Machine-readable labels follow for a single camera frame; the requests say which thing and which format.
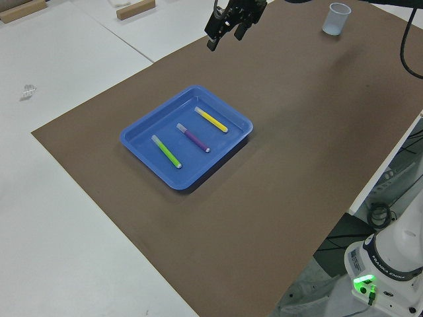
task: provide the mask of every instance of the brown table surface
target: brown table surface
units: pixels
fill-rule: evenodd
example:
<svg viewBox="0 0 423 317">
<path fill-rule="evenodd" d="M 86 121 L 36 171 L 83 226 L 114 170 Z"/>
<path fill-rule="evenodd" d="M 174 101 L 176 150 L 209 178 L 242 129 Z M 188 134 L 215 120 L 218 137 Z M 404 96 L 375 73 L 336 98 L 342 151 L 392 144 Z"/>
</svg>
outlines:
<svg viewBox="0 0 423 317">
<path fill-rule="evenodd" d="M 340 37 L 321 31 L 328 1 L 275 1 L 242 42 L 228 34 L 211 53 L 202 38 L 33 132 L 201 317 L 272 311 L 422 109 L 423 82 L 399 60 L 405 22 L 346 3 Z M 422 52 L 413 28 L 420 72 Z M 119 134 L 189 85 L 254 131 L 179 193 Z"/>
</svg>

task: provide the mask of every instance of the green indicator light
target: green indicator light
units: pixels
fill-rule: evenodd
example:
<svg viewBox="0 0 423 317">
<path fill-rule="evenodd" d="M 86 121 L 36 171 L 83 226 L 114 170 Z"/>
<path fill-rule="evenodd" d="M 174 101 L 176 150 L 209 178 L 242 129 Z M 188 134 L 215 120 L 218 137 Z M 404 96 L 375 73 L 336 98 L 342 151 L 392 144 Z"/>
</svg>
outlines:
<svg viewBox="0 0 423 317">
<path fill-rule="evenodd" d="M 374 275 L 369 274 L 369 275 L 365 275 L 365 276 L 362 276 L 362 277 L 357 277 L 356 279 L 353 280 L 353 282 L 354 282 L 354 284 L 358 284 L 358 283 L 361 283 L 361 282 L 364 282 L 364 281 L 367 281 L 367 280 L 371 281 L 374 278 L 375 278 Z"/>
</svg>

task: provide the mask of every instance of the plastic cup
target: plastic cup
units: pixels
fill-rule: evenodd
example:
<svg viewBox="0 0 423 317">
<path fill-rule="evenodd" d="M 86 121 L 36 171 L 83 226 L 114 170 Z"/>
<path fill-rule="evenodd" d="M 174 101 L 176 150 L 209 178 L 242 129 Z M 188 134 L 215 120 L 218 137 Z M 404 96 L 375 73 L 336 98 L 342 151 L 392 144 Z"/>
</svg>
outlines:
<svg viewBox="0 0 423 317">
<path fill-rule="evenodd" d="M 343 3 L 330 4 L 328 16 L 323 24 L 323 31 L 329 35 L 341 34 L 350 13 L 351 8 Z"/>
</svg>

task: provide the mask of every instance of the cup rim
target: cup rim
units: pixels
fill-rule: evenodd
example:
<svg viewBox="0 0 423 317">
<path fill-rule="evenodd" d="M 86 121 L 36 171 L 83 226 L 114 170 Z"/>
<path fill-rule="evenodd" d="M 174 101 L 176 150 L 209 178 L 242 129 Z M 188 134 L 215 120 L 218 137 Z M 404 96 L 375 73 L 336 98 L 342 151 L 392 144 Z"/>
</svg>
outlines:
<svg viewBox="0 0 423 317">
<path fill-rule="evenodd" d="M 344 12 L 339 12 L 339 11 L 337 11 L 337 10 L 333 9 L 333 8 L 332 8 L 332 6 L 335 6 L 335 5 L 340 5 L 340 6 L 344 7 L 344 8 L 346 8 L 346 9 L 347 9 L 347 12 L 345 12 L 345 13 L 344 13 Z M 352 12 L 352 10 L 351 10 L 351 8 L 350 8 L 349 6 L 347 6 L 346 4 L 341 3 L 341 2 L 334 2 L 334 3 L 331 3 L 331 4 L 329 5 L 329 8 L 330 8 L 330 10 L 331 10 L 332 12 L 337 13 L 337 14 L 339 14 L 339 15 L 349 15 L 349 14 Z"/>
</svg>

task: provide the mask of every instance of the label on robot base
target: label on robot base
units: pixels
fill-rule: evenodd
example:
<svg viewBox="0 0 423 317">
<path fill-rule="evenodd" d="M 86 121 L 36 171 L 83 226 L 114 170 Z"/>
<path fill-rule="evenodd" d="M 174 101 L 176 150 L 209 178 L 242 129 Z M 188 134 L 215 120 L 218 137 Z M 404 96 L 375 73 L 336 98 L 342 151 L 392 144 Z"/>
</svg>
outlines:
<svg viewBox="0 0 423 317">
<path fill-rule="evenodd" d="M 359 248 L 356 248 L 348 254 L 348 261 L 350 262 L 350 267 L 352 268 L 355 276 L 359 275 L 365 269 L 358 249 Z"/>
</svg>

